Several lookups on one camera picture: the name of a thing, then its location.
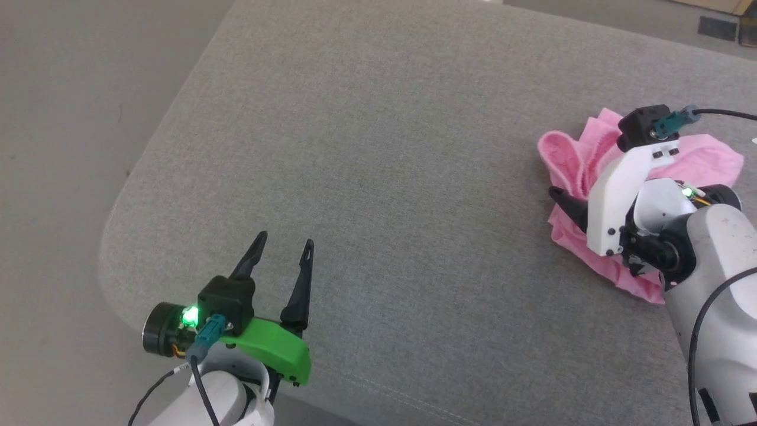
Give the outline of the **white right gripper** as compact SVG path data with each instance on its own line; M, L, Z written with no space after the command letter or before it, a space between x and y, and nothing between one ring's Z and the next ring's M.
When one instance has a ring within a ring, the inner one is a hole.
M587 246L599 256L621 251L621 227L628 212L647 234L659 234L664 224L681 215L681 188L670 178L647 178L652 170L674 164L678 142L658 142L632 148L611 162L590 189L588 202L557 186L548 189L556 205L582 232Z

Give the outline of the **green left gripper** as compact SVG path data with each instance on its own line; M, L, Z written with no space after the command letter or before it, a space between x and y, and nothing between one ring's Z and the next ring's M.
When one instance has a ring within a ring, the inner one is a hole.
M267 238L266 231L257 234L230 273L230 279L251 279L254 267L262 258ZM253 318L239 336L220 338L220 342L235 345L247 356L282 375L283 380L301 386L308 385L313 366L310 348L302 337L310 320L314 248L313 240L306 240L299 261L299 275L289 301L280 313L280 324Z

